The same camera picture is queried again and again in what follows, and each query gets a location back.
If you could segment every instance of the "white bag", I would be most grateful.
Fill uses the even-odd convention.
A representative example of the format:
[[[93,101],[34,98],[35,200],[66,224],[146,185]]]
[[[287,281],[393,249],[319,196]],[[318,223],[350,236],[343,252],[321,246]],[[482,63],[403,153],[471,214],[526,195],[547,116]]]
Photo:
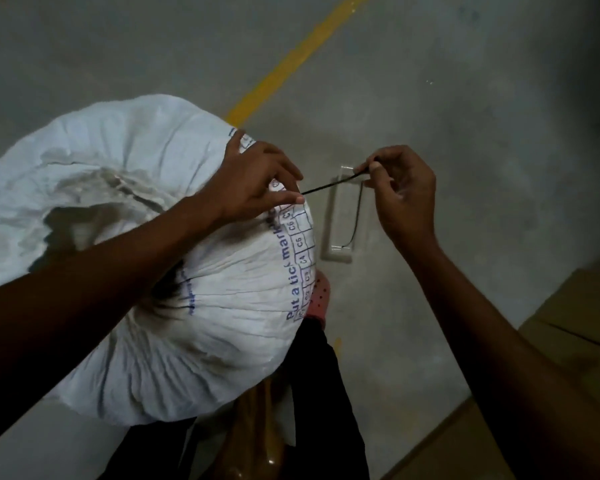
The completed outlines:
[[[192,195],[234,131],[187,101],[154,95],[94,104],[23,138],[0,159],[0,285],[58,240],[54,221],[81,250]],[[243,138],[242,148],[252,142]],[[75,208],[87,207],[76,220]],[[122,425],[215,410],[280,365],[308,307],[314,262],[306,204],[225,226],[49,396]]]

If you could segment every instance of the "yellow stripe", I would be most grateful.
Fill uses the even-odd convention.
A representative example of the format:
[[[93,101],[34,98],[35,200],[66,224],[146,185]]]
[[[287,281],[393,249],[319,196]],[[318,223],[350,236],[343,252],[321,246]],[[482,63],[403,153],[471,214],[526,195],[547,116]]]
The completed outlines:
[[[232,126],[240,127],[259,106],[266,101],[293,72],[311,56],[347,19],[356,11],[358,6],[367,0],[344,0],[335,10],[311,32],[309,37],[289,52],[289,55],[278,64],[259,83],[254,90],[242,98],[225,117]]]

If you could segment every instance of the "dark skin arm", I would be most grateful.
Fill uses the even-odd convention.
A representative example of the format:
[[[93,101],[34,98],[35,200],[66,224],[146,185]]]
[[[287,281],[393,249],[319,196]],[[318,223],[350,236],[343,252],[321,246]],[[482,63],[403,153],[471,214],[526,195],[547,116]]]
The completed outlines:
[[[300,171],[237,132],[199,193],[128,233],[0,287],[0,435],[69,373],[145,293],[219,227],[302,203]],[[278,179],[288,191],[270,192]]]
[[[518,478],[600,479],[600,406],[507,322],[440,249],[435,175],[408,146],[369,168],[380,222],[411,266]]]

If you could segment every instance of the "gray floor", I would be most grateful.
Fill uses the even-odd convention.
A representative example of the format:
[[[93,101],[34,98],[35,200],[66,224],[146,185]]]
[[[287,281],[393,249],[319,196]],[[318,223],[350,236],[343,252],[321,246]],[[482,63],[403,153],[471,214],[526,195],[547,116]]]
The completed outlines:
[[[339,1],[0,0],[0,153],[97,100],[163,92],[222,116]],[[600,0],[371,0],[246,129],[298,163],[304,188],[410,144],[438,174],[444,249],[515,325],[600,258]],[[309,202],[321,232],[326,195]],[[379,478],[468,390],[369,194],[363,218],[353,263],[321,268]],[[53,407],[0,440],[1,479],[91,479],[106,462],[123,431],[76,435],[92,423],[67,431]],[[45,448],[71,461],[47,474]]]

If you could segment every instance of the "hand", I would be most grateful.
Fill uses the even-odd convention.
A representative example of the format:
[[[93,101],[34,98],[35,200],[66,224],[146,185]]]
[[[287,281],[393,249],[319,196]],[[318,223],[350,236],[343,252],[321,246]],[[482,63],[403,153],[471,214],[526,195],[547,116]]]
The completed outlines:
[[[365,184],[376,192],[380,224],[393,243],[435,242],[436,176],[416,152],[407,145],[380,148],[354,171],[365,168],[371,175]]]
[[[257,141],[240,153],[243,130],[236,131],[224,151],[224,160],[199,196],[213,205],[221,225],[246,221],[279,205],[304,203],[296,180],[304,177],[300,170],[277,147]],[[269,190],[276,179],[287,188]]]

